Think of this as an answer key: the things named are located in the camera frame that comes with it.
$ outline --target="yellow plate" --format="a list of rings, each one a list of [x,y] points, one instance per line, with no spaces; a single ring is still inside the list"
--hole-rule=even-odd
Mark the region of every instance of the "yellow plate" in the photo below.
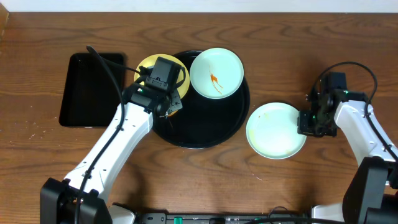
[[[181,66],[183,66],[183,67],[185,68],[185,74],[186,74],[185,81],[184,81],[184,83],[182,84],[182,86],[180,86],[180,87],[177,89],[178,93],[180,94],[180,98],[182,99],[182,98],[185,96],[185,94],[187,93],[187,91],[188,91],[189,83],[190,83],[190,77],[189,77],[188,69],[186,68],[186,66],[185,66],[179,59],[177,59],[177,58],[175,58],[175,57],[173,57],[173,56],[171,56],[171,55],[166,55],[166,54],[155,54],[155,55],[151,55],[151,56],[145,58],[145,59],[138,65],[137,71],[139,71],[139,67],[140,67],[140,66],[144,66],[144,67],[146,67],[146,68],[147,68],[147,67],[154,66],[154,65],[155,65],[155,62],[156,62],[156,59],[157,59],[158,57],[162,57],[162,58],[166,58],[166,59],[168,59],[168,60],[171,60],[171,61],[173,61],[173,62],[175,62],[175,63],[177,63],[177,64],[179,64],[179,65],[181,65]],[[134,80],[136,80],[138,77],[139,77],[139,74],[138,74],[138,73],[135,73],[135,74],[134,74]],[[180,71],[180,74],[178,75],[177,83],[178,83],[179,81],[183,80],[183,78],[184,78],[183,72]]]

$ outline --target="wooden table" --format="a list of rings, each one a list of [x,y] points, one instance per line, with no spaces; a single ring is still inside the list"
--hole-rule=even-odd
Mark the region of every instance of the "wooden table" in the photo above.
[[[377,118],[398,142],[397,21],[396,14],[12,13],[0,43],[0,223],[38,223],[44,182],[62,180],[103,132],[58,123],[69,57],[86,44],[124,52],[131,67],[152,54],[231,49],[245,67],[249,114],[272,101],[308,108],[305,94],[324,68],[362,62],[379,79]],[[350,89],[371,91],[372,79],[360,68],[338,71],[346,72]],[[128,73],[126,84],[132,80]],[[245,125],[203,150],[175,147],[151,132],[109,202],[136,210],[267,213],[277,205],[303,212],[342,200],[358,165],[341,131],[307,138],[294,157],[276,161],[250,148]]]

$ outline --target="orange stain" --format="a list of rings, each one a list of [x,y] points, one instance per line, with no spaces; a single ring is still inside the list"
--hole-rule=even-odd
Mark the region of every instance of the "orange stain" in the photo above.
[[[219,85],[219,86],[221,87],[221,89],[222,89],[223,87],[218,83],[217,77],[215,77],[215,76],[212,74],[211,70],[210,70],[210,78],[211,78],[211,82],[213,83],[214,88],[217,90],[217,92],[219,92],[219,93],[222,95],[222,93],[217,89],[217,87],[216,87],[216,85],[214,84],[214,82],[216,82],[217,85]]]

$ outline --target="round black tray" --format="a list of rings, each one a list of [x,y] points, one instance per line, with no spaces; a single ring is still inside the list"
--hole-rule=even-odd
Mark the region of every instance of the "round black tray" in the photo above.
[[[188,69],[201,50],[175,54]],[[156,118],[153,130],[164,140],[181,147],[201,149],[218,145],[242,126],[250,106],[249,87],[243,78],[231,96],[212,100],[201,96],[190,84],[181,99],[183,108],[173,116]]]

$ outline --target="white wall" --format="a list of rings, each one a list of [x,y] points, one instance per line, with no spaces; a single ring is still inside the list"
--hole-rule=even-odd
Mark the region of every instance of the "white wall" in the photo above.
[[[0,0],[10,12],[398,12],[398,0]]]

